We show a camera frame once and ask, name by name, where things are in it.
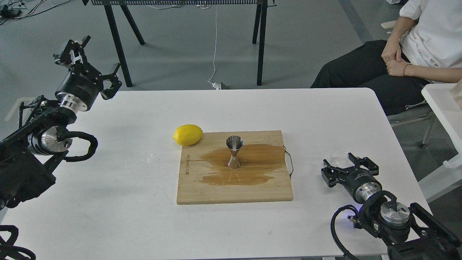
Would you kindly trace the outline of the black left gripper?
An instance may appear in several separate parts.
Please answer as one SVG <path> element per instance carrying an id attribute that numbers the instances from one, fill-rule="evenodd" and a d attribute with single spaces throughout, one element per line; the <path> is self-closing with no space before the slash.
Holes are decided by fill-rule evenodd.
<path id="1" fill-rule="evenodd" d="M 61 48 L 61 53 L 53 54 L 54 63 L 69 69 L 67 76 L 56 91 L 59 106 L 73 112 L 88 111 L 100 93 L 104 100 L 114 98 L 122 82 L 117 76 L 121 64 L 114 64 L 113 72 L 106 75 L 95 69 L 88 69 L 89 63 L 84 53 L 91 36 L 86 36 L 81 42 L 68 40 Z M 104 81 L 111 86 L 104 88 Z"/>

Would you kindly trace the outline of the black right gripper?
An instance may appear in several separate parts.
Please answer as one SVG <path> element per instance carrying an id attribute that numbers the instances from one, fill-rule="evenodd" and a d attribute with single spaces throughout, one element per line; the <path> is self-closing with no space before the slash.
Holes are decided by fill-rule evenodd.
<path id="1" fill-rule="evenodd" d="M 348 159 L 354 164 L 349 168 L 332 166 L 326 159 L 321 169 L 322 179 L 329 188 L 341 184 L 358 204 L 364 204 L 373 194 L 382 191 L 382 185 L 374 176 L 379 174 L 379 167 L 368 157 L 356 157 L 351 152 Z"/>

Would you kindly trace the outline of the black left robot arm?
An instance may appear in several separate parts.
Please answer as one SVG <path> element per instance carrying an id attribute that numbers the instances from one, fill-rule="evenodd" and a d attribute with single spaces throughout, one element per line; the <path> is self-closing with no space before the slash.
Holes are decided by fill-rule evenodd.
<path id="1" fill-rule="evenodd" d="M 53 171 L 62 162 L 86 161 L 96 152 L 93 135 L 69 131 L 79 111 L 91 109 L 98 95 L 112 99 L 122 82 L 114 64 L 113 72 L 101 74 L 88 63 L 84 48 L 90 40 L 69 40 L 55 63 L 66 66 L 68 74 L 56 91 L 56 99 L 38 96 L 19 106 L 19 127 L 1 141 L 1 209 L 37 198 L 50 188 L 56 177 Z"/>

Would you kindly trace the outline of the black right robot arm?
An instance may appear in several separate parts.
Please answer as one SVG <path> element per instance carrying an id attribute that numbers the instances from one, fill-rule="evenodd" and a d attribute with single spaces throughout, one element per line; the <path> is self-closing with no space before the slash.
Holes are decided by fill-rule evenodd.
<path id="1" fill-rule="evenodd" d="M 406 206 L 397 197 L 382 188 L 376 176 L 379 166 L 368 157 L 356 157 L 348 153 L 353 166 L 340 168 L 323 160 L 322 178 L 328 187 L 341 184 L 361 204 L 360 209 L 345 205 L 337 209 L 330 222 L 330 231 L 343 255 L 356 260 L 341 243 L 335 229 L 335 221 L 344 210 L 353 211 L 348 219 L 355 229 L 364 229 L 380 238 L 387 247 L 391 260 L 460 260 L 459 238 L 418 203 Z"/>

